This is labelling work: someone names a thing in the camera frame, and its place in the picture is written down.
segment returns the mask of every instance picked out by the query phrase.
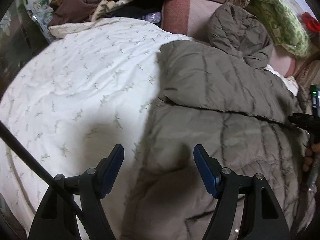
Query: white comforter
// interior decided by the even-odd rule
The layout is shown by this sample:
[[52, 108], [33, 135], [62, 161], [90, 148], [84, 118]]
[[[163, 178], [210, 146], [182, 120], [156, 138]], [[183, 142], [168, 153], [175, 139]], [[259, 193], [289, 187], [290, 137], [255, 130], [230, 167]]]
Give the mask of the white comforter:
[[[148, 108], [158, 93], [159, 48], [191, 38], [128, 18], [67, 24], [52, 32], [71, 34], [21, 70], [1, 101], [0, 119], [52, 176], [79, 175], [122, 144], [124, 163], [102, 201], [118, 237]], [[2, 141], [0, 158], [0, 192], [29, 231], [47, 185]]]

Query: black cable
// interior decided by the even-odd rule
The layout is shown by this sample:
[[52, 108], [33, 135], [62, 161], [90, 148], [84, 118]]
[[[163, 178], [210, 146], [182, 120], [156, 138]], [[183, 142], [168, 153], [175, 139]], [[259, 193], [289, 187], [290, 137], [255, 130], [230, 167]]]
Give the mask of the black cable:
[[62, 188], [57, 181], [46, 171], [44, 167], [23, 147], [23, 145], [14, 137], [14, 135], [0, 121], [0, 137], [12, 149], [15, 154], [41, 179], [43, 179], [63, 200], [74, 210], [82, 222], [82, 211], [76, 202], [70, 198], [70, 195]]

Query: screw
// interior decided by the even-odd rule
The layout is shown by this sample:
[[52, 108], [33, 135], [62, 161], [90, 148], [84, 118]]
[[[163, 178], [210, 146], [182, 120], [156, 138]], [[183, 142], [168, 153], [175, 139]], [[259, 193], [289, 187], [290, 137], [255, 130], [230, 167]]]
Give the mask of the screw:
[[95, 168], [87, 169], [87, 173], [90, 174], [90, 175], [95, 174], [96, 173], [96, 169]]
[[229, 168], [223, 168], [223, 169], [222, 169], [222, 172], [223, 172], [224, 174], [230, 174], [230, 173], [231, 173], [231, 170], [230, 170]]
[[54, 176], [55, 180], [60, 180], [62, 179], [63, 175], [62, 174], [57, 174], [56, 176]]
[[263, 179], [263, 178], [264, 178], [261, 173], [257, 173], [257, 174], [256, 174], [256, 177], [257, 177], [257, 179]]

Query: brown cloth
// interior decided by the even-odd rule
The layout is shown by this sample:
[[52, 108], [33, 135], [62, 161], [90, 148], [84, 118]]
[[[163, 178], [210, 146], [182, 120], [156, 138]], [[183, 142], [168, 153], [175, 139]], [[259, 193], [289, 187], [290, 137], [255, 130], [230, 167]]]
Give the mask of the brown cloth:
[[52, 0], [50, 7], [55, 13], [48, 26], [88, 22], [97, 6], [98, 4], [85, 3], [83, 0]]

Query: blue gripper pad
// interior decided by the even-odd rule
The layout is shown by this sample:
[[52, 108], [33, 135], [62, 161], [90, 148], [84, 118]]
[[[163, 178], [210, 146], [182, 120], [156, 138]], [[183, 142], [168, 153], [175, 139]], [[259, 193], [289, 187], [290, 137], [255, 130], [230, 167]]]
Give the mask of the blue gripper pad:
[[104, 158], [97, 166], [97, 183], [99, 185], [98, 195], [103, 199], [111, 192], [122, 162], [124, 160], [124, 148], [116, 144], [108, 158]]
[[193, 159], [195, 160], [196, 166], [198, 168], [198, 171], [200, 173], [200, 176], [202, 178], [207, 192], [211, 194], [213, 197], [217, 197], [217, 178], [210, 170], [210, 167], [204, 155], [207, 155], [207, 158], [210, 158], [203, 146], [201, 144], [197, 144], [193, 148]]

